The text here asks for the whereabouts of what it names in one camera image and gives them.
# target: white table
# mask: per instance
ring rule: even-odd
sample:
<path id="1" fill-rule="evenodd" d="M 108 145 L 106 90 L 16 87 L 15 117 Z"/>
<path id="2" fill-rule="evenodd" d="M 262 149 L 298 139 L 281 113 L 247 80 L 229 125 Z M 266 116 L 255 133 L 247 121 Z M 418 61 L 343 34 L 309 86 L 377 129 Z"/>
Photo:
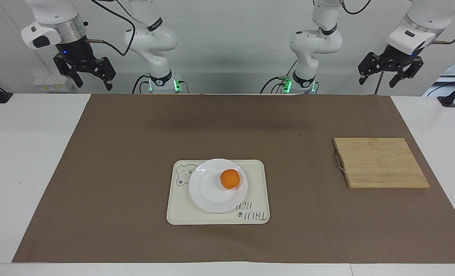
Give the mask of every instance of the white table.
<path id="1" fill-rule="evenodd" d="M 89 95 L 15 94 L 0 105 L 0 275 L 454 275 L 455 264 L 11 264 Z M 455 108 L 393 97 L 455 208 Z"/>

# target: wooden cutting board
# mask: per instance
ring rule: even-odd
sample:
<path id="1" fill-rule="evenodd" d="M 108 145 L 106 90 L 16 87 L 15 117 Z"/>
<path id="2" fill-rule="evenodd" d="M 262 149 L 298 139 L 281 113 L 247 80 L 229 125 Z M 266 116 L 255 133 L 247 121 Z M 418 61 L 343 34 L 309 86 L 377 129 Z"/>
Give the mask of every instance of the wooden cutting board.
<path id="1" fill-rule="evenodd" d="M 429 188 L 403 138 L 334 138 L 350 189 Z"/>

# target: brown paper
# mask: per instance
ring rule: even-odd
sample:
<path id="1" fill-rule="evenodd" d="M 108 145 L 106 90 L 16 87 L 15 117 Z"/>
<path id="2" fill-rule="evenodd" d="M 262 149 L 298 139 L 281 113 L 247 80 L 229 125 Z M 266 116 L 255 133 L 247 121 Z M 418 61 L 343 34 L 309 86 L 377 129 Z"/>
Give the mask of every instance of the brown paper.
<path id="1" fill-rule="evenodd" d="M 405 138 L 430 189 L 351 190 L 334 137 Z M 262 225 L 166 221 L 180 159 L 259 159 Z M 455 210 L 391 98 L 92 95 L 13 262 L 455 263 Z"/>

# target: plate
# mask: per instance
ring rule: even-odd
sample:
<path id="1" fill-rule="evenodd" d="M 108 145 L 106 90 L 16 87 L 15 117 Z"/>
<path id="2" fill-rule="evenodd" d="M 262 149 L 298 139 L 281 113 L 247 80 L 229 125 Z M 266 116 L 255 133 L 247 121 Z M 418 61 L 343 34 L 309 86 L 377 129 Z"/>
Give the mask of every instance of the plate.
<path id="1" fill-rule="evenodd" d="M 241 182 L 227 190 L 220 183 L 220 174 L 228 169 L 238 171 Z M 211 159 L 198 166 L 189 182 L 192 199 L 198 207 L 213 213 L 223 213 L 235 208 L 246 197 L 248 180 L 236 163 L 226 159 Z"/>

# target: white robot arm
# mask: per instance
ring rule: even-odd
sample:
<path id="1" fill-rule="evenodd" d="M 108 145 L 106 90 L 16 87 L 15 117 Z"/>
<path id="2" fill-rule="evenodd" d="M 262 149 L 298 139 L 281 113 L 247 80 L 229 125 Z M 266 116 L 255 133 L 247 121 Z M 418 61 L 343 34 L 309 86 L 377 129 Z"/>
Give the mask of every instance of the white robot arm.
<path id="1" fill-rule="evenodd" d="M 406 16 L 387 38 L 385 51 L 380 56 L 370 52 L 358 66 L 360 84 L 369 75 L 381 71 L 397 72 L 389 82 L 390 87 L 405 78 L 413 78 L 423 65 L 418 55 L 447 28 L 454 16 L 455 0 L 412 0 Z"/>
<path id="2" fill-rule="evenodd" d="M 176 34 L 163 24 L 154 0 L 129 0 L 132 17 L 144 24 L 137 28 L 130 49 L 139 54 L 147 63 L 151 77 L 150 90 L 175 93 L 180 89 L 175 74 L 169 67 L 168 59 L 162 52 L 171 51 L 178 44 Z M 125 33 L 125 41 L 131 39 L 132 31 Z"/>
<path id="3" fill-rule="evenodd" d="M 54 62 L 63 76 L 71 77 L 78 87 L 82 80 L 78 72 L 86 72 L 103 80 L 108 90 L 116 73 L 107 57 L 96 58 L 87 42 L 85 26 L 71 0 L 25 0 L 30 5 L 35 22 L 21 30 L 28 47 L 39 49 L 55 45 L 59 53 Z"/>
<path id="4" fill-rule="evenodd" d="M 290 90 L 295 93 L 311 90 L 319 66 L 313 54 L 335 53 L 342 46 L 342 35 L 336 24 L 340 8 L 339 0 L 316 0 L 312 18 L 319 29 L 298 31 L 290 38 L 290 48 L 297 55 L 296 69 L 290 75 Z"/>

